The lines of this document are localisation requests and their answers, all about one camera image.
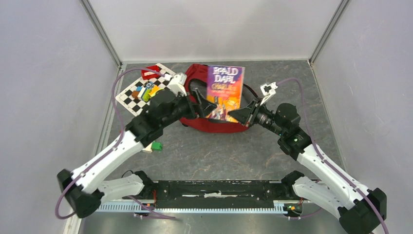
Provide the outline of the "orange Roald Dahl book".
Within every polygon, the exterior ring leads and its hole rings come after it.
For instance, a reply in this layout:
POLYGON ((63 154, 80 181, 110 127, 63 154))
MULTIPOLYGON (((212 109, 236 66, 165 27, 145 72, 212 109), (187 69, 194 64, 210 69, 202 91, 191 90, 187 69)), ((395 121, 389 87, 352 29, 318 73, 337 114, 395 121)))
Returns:
POLYGON ((207 67, 206 98, 217 105, 207 118, 237 122, 228 113, 240 108, 244 70, 245 68, 240 66, 209 65, 207 67))

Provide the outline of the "red backpack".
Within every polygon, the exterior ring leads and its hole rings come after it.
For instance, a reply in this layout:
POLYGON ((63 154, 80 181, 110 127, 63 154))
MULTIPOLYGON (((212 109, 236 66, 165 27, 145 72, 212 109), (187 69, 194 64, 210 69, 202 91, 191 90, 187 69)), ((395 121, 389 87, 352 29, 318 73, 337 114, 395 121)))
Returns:
MULTIPOLYGON (((185 72, 187 79, 184 84, 186 91, 192 88, 198 88, 202 95, 206 95, 206 81, 207 81, 208 66, 205 64, 192 64, 185 72)), ((245 107, 254 98, 257 98, 257 93, 248 85, 244 84, 241 106, 245 107)), ((195 130, 206 133, 239 133, 248 130, 248 127, 243 126, 240 123, 228 122, 223 120, 214 120, 208 118, 196 118, 188 119, 181 118, 180 122, 186 127, 191 127, 195 130)))

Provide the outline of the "black white chess mat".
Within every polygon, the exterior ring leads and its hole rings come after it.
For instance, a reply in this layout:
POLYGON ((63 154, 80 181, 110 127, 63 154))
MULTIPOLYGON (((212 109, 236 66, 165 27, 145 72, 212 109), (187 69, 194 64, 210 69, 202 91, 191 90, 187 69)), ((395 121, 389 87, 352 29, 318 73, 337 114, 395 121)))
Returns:
POLYGON ((138 77, 116 94, 115 100, 127 109, 132 115, 137 116, 149 108, 150 100, 159 92, 169 89, 169 83, 174 71, 161 63, 141 69, 124 71, 121 78, 130 73, 138 73, 138 77))

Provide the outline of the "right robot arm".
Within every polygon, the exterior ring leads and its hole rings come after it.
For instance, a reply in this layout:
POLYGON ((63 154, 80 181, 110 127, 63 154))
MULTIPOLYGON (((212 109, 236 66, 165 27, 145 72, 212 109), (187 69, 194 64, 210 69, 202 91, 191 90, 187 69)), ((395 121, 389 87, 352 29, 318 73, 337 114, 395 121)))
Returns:
POLYGON ((282 103, 272 112, 258 99, 228 114, 244 126, 258 124, 277 134, 280 149, 321 180, 316 183, 294 172, 292 180, 281 186, 284 197, 298 196, 318 205, 337 218, 348 234, 370 234, 378 226, 389 232, 386 194, 379 188, 369 189, 335 164, 299 126, 294 105, 282 103))

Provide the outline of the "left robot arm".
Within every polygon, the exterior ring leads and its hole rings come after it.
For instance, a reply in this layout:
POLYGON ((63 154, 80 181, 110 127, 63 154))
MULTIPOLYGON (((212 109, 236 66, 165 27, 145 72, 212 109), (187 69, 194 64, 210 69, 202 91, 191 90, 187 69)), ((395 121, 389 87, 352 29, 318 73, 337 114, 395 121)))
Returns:
POLYGON ((195 101, 184 93, 161 90, 150 99, 146 112, 134 117, 121 129, 120 135, 104 151, 79 168, 62 169, 57 174, 61 195, 55 206, 58 219, 74 215, 85 218, 101 203, 128 195, 148 198, 153 185, 137 175, 106 181, 105 178, 134 154, 142 151, 163 134, 163 129, 182 119, 207 117, 217 105, 205 99, 198 89, 192 91, 195 101))

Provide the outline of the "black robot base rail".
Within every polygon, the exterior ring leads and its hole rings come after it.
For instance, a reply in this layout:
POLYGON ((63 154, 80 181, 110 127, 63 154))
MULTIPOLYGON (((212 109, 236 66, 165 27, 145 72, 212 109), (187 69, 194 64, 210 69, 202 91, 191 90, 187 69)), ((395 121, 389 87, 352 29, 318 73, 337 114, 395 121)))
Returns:
POLYGON ((134 172, 143 180, 143 190, 134 196, 139 201, 154 200, 160 209, 248 209, 272 208, 274 201, 294 201, 293 191, 299 171, 281 180, 159 180, 143 171, 134 172))

